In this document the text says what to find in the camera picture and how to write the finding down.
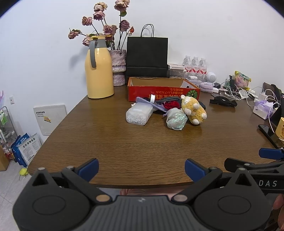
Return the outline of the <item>person's right hand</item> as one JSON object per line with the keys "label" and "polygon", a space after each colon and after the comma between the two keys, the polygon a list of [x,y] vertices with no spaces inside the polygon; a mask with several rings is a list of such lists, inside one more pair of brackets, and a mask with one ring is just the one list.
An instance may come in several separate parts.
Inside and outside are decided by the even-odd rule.
{"label": "person's right hand", "polygon": [[283,198],[283,194],[280,194],[276,197],[274,203],[273,203],[273,210],[277,210],[282,208],[284,205],[284,198]]}

